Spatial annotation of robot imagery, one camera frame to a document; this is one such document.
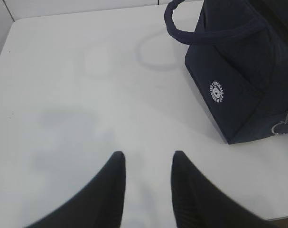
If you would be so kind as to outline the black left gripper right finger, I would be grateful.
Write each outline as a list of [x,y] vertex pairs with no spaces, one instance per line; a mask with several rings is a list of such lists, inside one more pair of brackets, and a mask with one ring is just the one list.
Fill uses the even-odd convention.
[[171,198],[179,228],[273,228],[214,186],[183,151],[171,166]]

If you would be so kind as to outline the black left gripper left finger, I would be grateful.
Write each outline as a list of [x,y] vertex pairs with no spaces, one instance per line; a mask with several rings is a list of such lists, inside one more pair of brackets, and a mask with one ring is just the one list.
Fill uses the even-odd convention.
[[91,181],[32,228],[119,228],[126,188],[123,152],[114,152]]

